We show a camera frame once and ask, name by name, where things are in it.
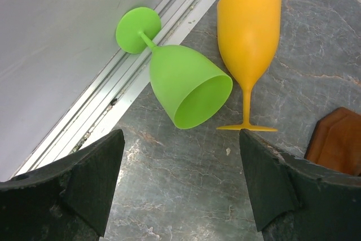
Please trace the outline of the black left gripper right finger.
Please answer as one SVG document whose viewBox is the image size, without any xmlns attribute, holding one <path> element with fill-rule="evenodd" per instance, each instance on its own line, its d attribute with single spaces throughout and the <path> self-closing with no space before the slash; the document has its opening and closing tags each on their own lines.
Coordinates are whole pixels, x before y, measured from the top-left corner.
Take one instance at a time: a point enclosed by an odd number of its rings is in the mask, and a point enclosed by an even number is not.
<svg viewBox="0 0 361 241">
<path fill-rule="evenodd" d="M 360 177 L 294 156 L 248 130 L 239 145 L 264 240 L 360 240 Z"/>
</svg>

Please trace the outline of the green plastic goblet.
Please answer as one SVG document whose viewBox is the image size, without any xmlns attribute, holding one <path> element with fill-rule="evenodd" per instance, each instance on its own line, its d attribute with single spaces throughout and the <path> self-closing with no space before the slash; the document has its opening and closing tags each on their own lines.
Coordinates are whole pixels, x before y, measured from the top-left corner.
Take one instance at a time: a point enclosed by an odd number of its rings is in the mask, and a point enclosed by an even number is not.
<svg viewBox="0 0 361 241">
<path fill-rule="evenodd" d="M 121 18 L 115 38 L 127 53 L 139 54 L 145 48 L 150 49 L 149 75 L 156 98 L 177 128 L 194 128 L 225 104 L 233 80 L 194 49 L 156 45 L 153 39 L 160 30 L 161 19 L 157 12 L 138 7 Z"/>
</svg>

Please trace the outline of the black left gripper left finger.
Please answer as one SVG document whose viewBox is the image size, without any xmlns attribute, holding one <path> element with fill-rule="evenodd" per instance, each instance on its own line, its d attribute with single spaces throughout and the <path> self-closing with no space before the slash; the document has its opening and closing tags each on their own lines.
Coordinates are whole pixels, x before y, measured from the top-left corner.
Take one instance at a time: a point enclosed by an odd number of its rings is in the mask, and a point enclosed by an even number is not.
<svg viewBox="0 0 361 241">
<path fill-rule="evenodd" d="M 125 147 L 113 130 L 91 145 L 1 183 L 1 240 L 99 240 Z"/>
</svg>

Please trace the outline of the gold wire wine glass rack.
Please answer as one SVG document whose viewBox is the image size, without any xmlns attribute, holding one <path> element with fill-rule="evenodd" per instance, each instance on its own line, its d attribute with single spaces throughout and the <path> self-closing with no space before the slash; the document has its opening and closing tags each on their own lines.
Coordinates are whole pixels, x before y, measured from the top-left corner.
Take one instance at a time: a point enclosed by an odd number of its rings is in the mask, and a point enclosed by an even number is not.
<svg viewBox="0 0 361 241">
<path fill-rule="evenodd" d="M 351 176 L 360 176 L 360 114 L 339 107 L 321 118 L 305 159 Z"/>
</svg>

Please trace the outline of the orange plastic goblet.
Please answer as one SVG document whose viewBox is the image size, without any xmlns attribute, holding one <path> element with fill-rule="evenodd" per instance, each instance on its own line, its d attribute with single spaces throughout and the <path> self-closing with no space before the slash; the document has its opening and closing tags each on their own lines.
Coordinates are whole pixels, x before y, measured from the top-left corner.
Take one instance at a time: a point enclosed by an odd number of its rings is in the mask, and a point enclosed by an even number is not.
<svg viewBox="0 0 361 241">
<path fill-rule="evenodd" d="M 219 0 L 217 39 L 222 60 L 243 92 L 243 121 L 223 130 L 273 132 L 250 123 L 253 87 L 270 66 L 280 38 L 281 0 Z"/>
</svg>

